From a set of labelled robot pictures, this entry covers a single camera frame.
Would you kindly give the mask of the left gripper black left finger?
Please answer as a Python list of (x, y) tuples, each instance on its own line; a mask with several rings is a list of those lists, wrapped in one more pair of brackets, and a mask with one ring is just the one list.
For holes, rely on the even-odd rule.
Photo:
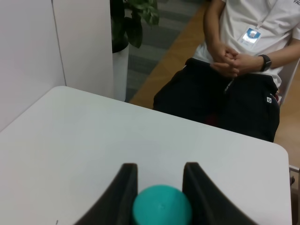
[(132, 225), (132, 208), (137, 195), (137, 164), (125, 163), (102, 196), (76, 224)]

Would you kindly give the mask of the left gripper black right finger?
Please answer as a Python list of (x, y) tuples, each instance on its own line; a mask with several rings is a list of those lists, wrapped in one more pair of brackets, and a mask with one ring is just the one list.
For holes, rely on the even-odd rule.
[(182, 191), (192, 208), (193, 225), (255, 225), (212, 182), (196, 162), (184, 167)]

